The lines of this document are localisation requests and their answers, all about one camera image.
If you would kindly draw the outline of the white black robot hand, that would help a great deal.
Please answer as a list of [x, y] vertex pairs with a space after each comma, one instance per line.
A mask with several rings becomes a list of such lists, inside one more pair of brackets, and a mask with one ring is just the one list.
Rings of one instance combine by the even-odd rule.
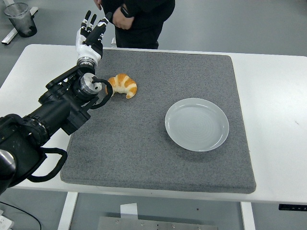
[[81, 27], [76, 34], [75, 48], [78, 53], [78, 62], [90, 60], [96, 66], [103, 56], [103, 36], [106, 31], [107, 24], [111, 20], [113, 13], [108, 12], [96, 26], [96, 14], [91, 19], [91, 11], [88, 11], [81, 22]]

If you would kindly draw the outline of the person's left hand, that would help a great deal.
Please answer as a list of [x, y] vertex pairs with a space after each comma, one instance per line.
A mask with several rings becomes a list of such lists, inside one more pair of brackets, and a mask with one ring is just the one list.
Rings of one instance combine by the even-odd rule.
[[134, 17], [125, 17], [124, 14], [121, 12], [120, 7], [117, 8], [113, 14], [113, 24], [117, 28], [128, 30], [131, 28], [133, 21]]

